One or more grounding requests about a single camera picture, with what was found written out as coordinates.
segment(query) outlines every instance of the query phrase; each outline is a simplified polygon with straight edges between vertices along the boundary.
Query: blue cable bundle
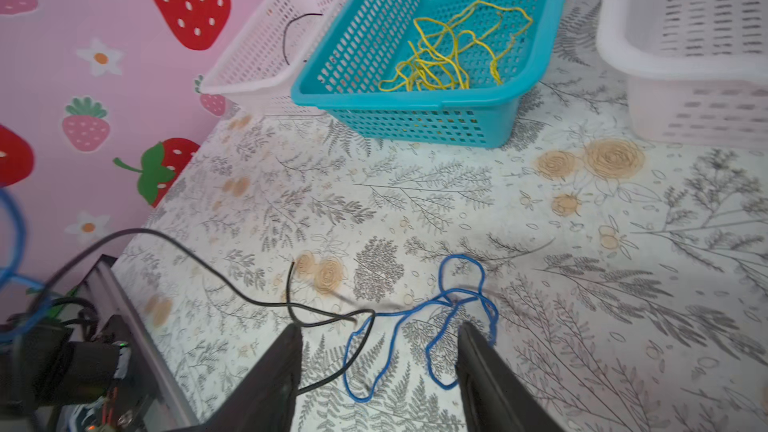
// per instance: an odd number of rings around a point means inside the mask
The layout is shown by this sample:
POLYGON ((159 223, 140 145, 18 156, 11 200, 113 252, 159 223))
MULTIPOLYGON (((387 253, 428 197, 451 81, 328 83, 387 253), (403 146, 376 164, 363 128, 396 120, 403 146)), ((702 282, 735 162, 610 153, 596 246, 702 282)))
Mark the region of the blue cable bundle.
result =
MULTIPOLYGON (((13 245, 11 263, 8 264, 7 267, 0 268, 0 290, 3 290, 3 288, 11 280, 20 282, 32 288, 36 288, 37 290, 41 290, 43 289, 43 284, 16 274, 19 265, 22 263, 24 248, 27 244, 27 229, 24 226, 24 219, 22 218, 22 214, 18 210, 16 203, 3 187, 0 187, 0 202, 2 202, 5 210, 8 212, 8 215, 11 217, 11 222, 13 223, 14 232, 16 235, 16 239, 13 245)), ((40 322, 40 320, 45 317, 50 307, 51 299, 50 297, 46 297, 43 306, 40 307, 40 309, 37 310, 33 316, 24 321, 22 325, 17 326, 10 332, 0 333, 0 342, 9 342, 17 336, 27 333, 34 327, 37 322, 40 322)))
MULTIPOLYGON (((470 302, 476 302, 476 301, 480 301, 482 303, 483 310, 485 310, 485 314, 488 316, 488 321, 490 322, 491 340, 488 341, 488 343, 491 345, 491 347, 495 345, 496 324, 498 323, 498 310, 496 309, 496 306, 494 305, 494 303, 491 302, 490 299, 486 298, 485 295, 483 295, 482 286, 484 283, 485 283, 485 269, 480 264, 480 262, 477 262, 474 258, 467 257, 466 255, 449 255, 446 258, 444 258, 440 263, 440 269, 438 272, 438 286, 440 287, 440 294, 438 294, 433 299, 430 299, 427 302, 424 302, 423 304, 420 304, 419 306, 409 311, 376 313, 377 317, 400 317, 400 320, 397 322, 397 324, 395 324, 395 330, 392 332, 392 340, 389 342, 389 355, 387 356, 384 369, 382 369, 382 371, 379 372, 379 375, 376 376, 376 379, 373 381, 373 386, 371 387, 371 391, 366 397, 360 398, 354 395, 354 393, 350 389, 350 382, 346 377, 346 372, 344 372, 344 387, 346 388, 346 392, 348 393, 350 398, 360 404, 364 404, 365 402, 370 402, 370 400, 373 398, 373 392, 376 390, 376 385, 379 383, 379 380, 382 377, 384 377, 384 374, 386 374, 386 372, 389 370, 389 365, 392 363, 392 355, 394 354, 394 351, 395 351, 395 339, 397 338, 397 332, 400 329, 400 325, 402 325, 403 322, 408 320, 409 317, 421 311, 424 307, 428 305, 441 305, 443 307, 451 308, 451 313, 448 314, 448 316, 446 317, 446 322, 443 324, 442 328, 440 329, 438 334, 435 336, 435 338, 431 342, 429 342, 429 344, 427 344, 424 350, 424 353, 427 359, 427 371, 429 372, 429 377, 432 378, 432 380, 434 380, 435 383, 444 390, 450 390, 456 387, 458 380, 454 380, 450 384, 445 385, 443 382, 437 379, 437 377, 435 376, 435 372, 432 370, 432 356, 430 355, 430 352, 432 351, 432 348, 435 347, 437 342, 439 342, 440 339, 442 339, 446 335, 448 326, 450 325, 451 320, 453 320, 453 318, 456 316, 456 313, 458 312, 459 308, 464 306, 465 304, 468 304, 470 302), (454 258, 460 258, 460 259, 469 261, 477 265, 478 268, 480 269, 480 283, 478 285, 478 290, 476 292, 467 290, 465 288, 450 288, 446 290, 443 287, 442 285, 443 269, 445 268, 446 263, 454 258), (465 295, 469 295, 470 297, 464 298, 458 302, 451 302, 448 299, 449 294, 465 294, 465 295)), ((363 325, 360 327, 359 330, 352 332, 352 334, 350 335, 350 340, 346 342, 346 350, 344 351, 344 366, 346 366, 347 358, 350 355, 350 346, 352 345, 352 340, 366 330, 366 328, 368 327, 368 323, 370 321, 371 319, 368 318, 365 321, 365 323, 363 323, 363 325)))

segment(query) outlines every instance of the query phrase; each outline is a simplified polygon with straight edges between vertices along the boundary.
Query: white flower decal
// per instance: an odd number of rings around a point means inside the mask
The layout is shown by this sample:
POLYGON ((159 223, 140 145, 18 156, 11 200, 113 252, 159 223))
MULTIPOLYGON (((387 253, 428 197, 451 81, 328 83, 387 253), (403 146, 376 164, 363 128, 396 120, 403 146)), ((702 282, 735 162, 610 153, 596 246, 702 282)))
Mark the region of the white flower decal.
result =
POLYGON ((81 245, 87 245, 109 234, 107 222, 109 222, 109 216, 94 217, 88 212, 83 211, 78 214, 78 222, 67 226, 64 232, 76 234, 78 242, 81 245))
POLYGON ((91 41, 90 49, 78 50, 78 57, 91 63, 91 74, 94 77, 102 76, 106 72, 122 75, 123 71, 120 70, 118 62, 124 55, 120 50, 110 49, 99 39, 91 41))

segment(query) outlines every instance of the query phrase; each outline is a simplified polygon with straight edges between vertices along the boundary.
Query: pink wall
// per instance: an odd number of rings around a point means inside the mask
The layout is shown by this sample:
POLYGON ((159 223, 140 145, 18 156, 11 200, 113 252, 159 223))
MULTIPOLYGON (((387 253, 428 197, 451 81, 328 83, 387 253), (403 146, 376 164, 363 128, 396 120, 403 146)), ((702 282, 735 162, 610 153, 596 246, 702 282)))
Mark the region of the pink wall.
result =
MULTIPOLYGON (((14 1, 12 6, 34 8, 14 1)), ((21 202, 30 232, 22 272, 44 280, 100 233, 145 222, 152 207, 137 191, 138 174, 112 159, 139 166, 141 154, 165 139, 202 143, 218 118, 203 107, 194 80, 261 0, 231 0, 230 17, 208 50, 183 46, 153 0, 37 1, 34 11, 9 15, 14 10, 0 0, 0 124, 34 150, 32 174, 9 190, 21 202), (94 40, 106 46, 108 65, 116 68, 94 64, 94 40), (77 150, 62 129, 64 108, 84 96, 108 112, 108 137, 92 152, 77 150), (95 234, 72 233, 83 220, 97 226, 95 234)), ((7 228, 0 231, 5 247, 7 228)), ((126 243, 103 252, 120 254, 126 243)))

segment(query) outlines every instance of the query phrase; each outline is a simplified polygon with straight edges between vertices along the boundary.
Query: metal frame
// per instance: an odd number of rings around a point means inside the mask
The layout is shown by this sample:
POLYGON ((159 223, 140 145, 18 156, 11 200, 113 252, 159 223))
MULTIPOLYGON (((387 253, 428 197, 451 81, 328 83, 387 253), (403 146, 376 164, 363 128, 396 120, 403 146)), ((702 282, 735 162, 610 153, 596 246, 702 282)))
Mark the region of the metal frame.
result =
POLYGON ((133 346, 141 350, 158 381, 160 388, 158 401, 168 408, 168 418, 175 422, 175 428, 198 425, 200 421, 197 415, 192 411, 184 392, 179 388, 168 365, 149 337, 147 329, 144 328, 138 312, 131 305, 109 265, 99 261, 83 280, 78 295, 87 296, 86 298, 96 306, 100 317, 99 329, 113 314, 120 314, 128 324, 136 341, 133 346))

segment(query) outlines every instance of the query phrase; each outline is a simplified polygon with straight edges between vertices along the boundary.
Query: plastic basket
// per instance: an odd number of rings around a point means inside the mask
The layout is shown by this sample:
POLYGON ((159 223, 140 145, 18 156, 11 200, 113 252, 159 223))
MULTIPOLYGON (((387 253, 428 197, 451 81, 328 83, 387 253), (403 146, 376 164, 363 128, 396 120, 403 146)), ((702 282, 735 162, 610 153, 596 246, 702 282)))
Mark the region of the plastic basket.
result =
MULTIPOLYGON (((544 74, 552 54, 564 0, 486 0, 519 6, 533 18, 511 53, 498 65, 504 83, 488 72, 490 55, 474 47, 461 62, 472 78, 468 90, 380 92, 398 62, 412 54, 408 41, 419 35, 413 19, 446 22, 474 0, 349 0, 293 87, 293 100, 317 106, 365 137, 464 146, 498 147, 509 138, 520 96, 544 74)), ((508 34, 486 41, 504 50, 509 35, 527 21, 504 20, 508 34)), ((463 29, 478 35, 498 22, 495 10, 481 6, 463 29)))
POLYGON ((768 0, 604 0, 598 49, 629 74, 635 131, 768 148, 768 0))
POLYGON ((324 114, 314 107, 294 104, 290 88, 343 3, 344 0, 264 0, 208 72, 200 91, 223 95, 243 108, 268 116, 324 114), (323 16, 302 18, 286 31, 292 19, 317 13, 323 16), (283 56, 283 35, 290 65, 283 56))

